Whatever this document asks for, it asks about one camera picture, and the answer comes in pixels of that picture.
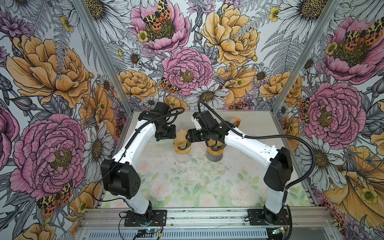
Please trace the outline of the clear glass flask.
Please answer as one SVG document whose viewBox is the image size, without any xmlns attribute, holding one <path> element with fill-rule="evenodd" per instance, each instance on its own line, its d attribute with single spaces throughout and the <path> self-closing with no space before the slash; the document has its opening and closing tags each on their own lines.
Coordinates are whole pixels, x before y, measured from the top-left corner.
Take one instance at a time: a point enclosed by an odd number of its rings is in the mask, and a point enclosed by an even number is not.
<svg viewBox="0 0 384 240">
<path fill-rule="evenodd" d="M 192 159 L 192 156 L 190 154 L 184 154 L 184 155 L 176 154 L 176 161 L 178 163 L 184 164 L 189 162 L 191 159 Z"/>
</svg>

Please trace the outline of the brown coffee filter stack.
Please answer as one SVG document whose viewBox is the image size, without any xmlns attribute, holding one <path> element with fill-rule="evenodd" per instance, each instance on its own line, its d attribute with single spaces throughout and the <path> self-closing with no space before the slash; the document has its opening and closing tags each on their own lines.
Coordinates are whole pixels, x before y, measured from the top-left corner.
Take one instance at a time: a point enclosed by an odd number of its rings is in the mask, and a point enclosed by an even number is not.
<svg viewBox="0 0 384 240">
<path fill-rule="evenodd" d="M 233 118 L 230 120 L 230 123 L 231 123 L 232 125 L 234 125 L 235 128 L 238 128 L 238 127 L 240 126 L 241 119 L 236 118 L 236 117 L 233 117 Z"/>
</svg>

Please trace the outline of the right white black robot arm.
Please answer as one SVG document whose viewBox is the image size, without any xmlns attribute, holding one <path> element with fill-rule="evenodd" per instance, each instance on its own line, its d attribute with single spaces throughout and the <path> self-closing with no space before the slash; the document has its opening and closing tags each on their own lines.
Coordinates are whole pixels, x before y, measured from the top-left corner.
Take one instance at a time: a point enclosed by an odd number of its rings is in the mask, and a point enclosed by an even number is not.
<svg viewBox="0 0 384 240">
<path fill-rule="evenodd" d="M 195 112 L 192 116 L 194 129 L 188 130 L 186 139 L 191 143 L 213 140 L 234 147 L 256 160 L 267 171 L 264 182 L 268 187 L 265 206 L 259 218 L 268 224 L 276 224 L 286 203 L 286 185 L 291 179 L 293 164 L 288 149 L 268 146 L 247 136 L 233 124 L 218 121 L 208 111 Z"/>
</svg>

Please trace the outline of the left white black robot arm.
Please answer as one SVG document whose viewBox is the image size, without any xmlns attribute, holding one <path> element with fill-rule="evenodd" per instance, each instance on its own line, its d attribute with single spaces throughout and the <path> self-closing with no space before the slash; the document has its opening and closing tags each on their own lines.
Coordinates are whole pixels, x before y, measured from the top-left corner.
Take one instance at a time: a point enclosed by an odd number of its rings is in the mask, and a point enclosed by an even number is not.
<svg viewBox="0 0 384 240">
<path fill-rule="evenodd" d="M 157 141 L 176 138 L 176 126 L 170 118 L 177 118 L 184 111 L 183 107 L 171 109 L 162 102 L 157 103 L 154 110 L 142 111 L 123 148 L 111 160 L 101 164 L 104 189 L 128 205 L 132 212 L 130 219 L 139 225 L 150 224 L 153 207 L 140 192 L 141 177 L 136 170 L 138 159 L 152 137 Z"/>
</svg>

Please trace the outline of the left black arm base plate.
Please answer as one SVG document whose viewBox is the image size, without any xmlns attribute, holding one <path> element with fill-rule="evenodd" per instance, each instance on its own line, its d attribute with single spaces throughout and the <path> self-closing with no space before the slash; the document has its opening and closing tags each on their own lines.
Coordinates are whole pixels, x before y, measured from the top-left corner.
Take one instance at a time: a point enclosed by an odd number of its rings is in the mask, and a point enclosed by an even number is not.
<svg viewBox="0 0 384 240">
<path fill-rule="evenodd" d="M 129 211 L 125 217 L 125 227 L 165 227 L 167 210 L 148 210 L 144 215 Z"/>
</svg>

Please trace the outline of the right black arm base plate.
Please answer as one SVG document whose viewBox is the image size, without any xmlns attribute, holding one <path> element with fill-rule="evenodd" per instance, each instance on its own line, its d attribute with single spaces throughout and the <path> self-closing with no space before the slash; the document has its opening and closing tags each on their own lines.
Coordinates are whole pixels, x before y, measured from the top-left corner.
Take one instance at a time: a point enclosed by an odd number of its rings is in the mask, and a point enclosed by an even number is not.
<svg viewBox="0 0 384 240">
<path fill-rule="evenodd" d="M 281 209 L 278 214 L 267 209 L 248 209 L 247 221 L 251 226 L 279 225 L 288 226 L 291 223 L 287 209 Z"/>
</svg>

